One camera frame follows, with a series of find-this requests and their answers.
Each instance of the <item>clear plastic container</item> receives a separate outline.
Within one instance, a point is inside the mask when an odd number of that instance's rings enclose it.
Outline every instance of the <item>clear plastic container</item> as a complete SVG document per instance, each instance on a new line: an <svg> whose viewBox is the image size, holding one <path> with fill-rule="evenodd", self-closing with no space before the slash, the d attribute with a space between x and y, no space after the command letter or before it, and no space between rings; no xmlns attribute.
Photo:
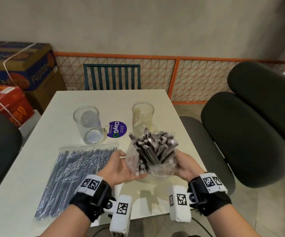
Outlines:
<svg viewBox="0 0 285 237"><path fill-rule="evenodd" d="M91 105L79 107L73 113L80 135L86 144L96 144L103 138L99 110Z"/></svg>
<svg viewBox="0 0 285 237"><path fill-rule="evenodd" d="M146 127L151 130L154 106L148 102L141 101L135 103L131 110L133 112L133 134L141 136Z"/></svg>

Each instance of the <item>forearm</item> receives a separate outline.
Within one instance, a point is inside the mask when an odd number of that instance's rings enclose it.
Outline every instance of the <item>forearm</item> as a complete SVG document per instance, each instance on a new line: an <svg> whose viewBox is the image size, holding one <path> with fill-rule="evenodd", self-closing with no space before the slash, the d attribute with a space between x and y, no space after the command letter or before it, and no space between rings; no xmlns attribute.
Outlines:
<svg viewBox="0 0 285 237"><path fill-rule="evenodd" d="M40 237L84 237L90 225L89 218L71 204Z"/></svg>
<svg viewBox="0 0 285 237"><path fill-rule="evenodd" d="M231 204L216 210L207 219L217 237L260 237Z"/></svg>

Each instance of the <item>table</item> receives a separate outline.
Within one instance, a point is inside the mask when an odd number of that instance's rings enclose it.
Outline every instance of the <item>table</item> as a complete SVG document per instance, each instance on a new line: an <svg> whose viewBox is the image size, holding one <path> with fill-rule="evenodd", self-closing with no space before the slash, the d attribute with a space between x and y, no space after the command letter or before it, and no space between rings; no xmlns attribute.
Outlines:
<svg viewBox="0 0 285 237"><path fill-rule="evenodd" d="M178 149L193 156L205 168L165 90L57 91L0 185L0 237L39 236L53 221L37 222L34 215L58 156L58 148L84 145L72 118L76 108L96 106L103 127L111 121L125 123L128 129L124 136L107 138L104 143L118 141L120 149L126 151L132 127L131 108L139 101L154 106L153 130L174 133ZM162 179L148 176L118 185L115 192L132 196L131 219L137 219L168 213L168 187L172 184L187 186L186 181L176 176ZM108 221L102 216L99 223L92 225Z"/></svg>

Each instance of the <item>black wristband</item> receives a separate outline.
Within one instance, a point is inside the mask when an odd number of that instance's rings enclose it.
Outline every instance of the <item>black wristband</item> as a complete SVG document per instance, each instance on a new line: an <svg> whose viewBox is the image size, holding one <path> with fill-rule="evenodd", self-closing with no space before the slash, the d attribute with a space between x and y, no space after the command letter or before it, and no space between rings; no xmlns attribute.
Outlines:
<svg viewBox="0 0 285 237"><path fill-rule="evenodd" d="M101 214L103 208L112 197L112 188L104 180L101 181L93 196L77 192L69 204L77 206L85 215L94 222Z"/></svg>
<svg viewBox="0 0 285 237"><path fill-rule="evenodd" d="M224 191L208 193L200 177L196 177L189 182L189 188L187 192L192 193L192 187L190 186L190 183L193 184L197 199L200 200L199 203L190 204L190 207L198 209L204 216L208 216L221 207L227 204L231 204L231 199Z"/></svg>

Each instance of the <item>clear plastic bag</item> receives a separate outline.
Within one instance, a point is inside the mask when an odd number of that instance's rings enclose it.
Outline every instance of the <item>clear plastic bag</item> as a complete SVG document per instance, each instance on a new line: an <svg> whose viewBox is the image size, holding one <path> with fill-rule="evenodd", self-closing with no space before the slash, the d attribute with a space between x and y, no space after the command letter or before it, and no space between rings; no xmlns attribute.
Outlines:
<svg viewBox="0 0 285 237"><path fill-rule="evenodd" d="M96 174L107 164L118 143L59 148L58 158L35 218L56 217L69 205L75 189L88 174Z"/></svg>
<svg viewBox="0 0 285 237"><path fill-rule="evenodd" d="M168 147L167 140L159 140L161 135L169 135L173 144ZM177 171L178 164L174 148L178 144L173 139L172 134L163 131L151 134L146 128L144 135L139 139L132 134L130 134L130 138L132 142L127 150L125 162L132 174L148 173L154 176L165 177L173 175Z"/></svg>

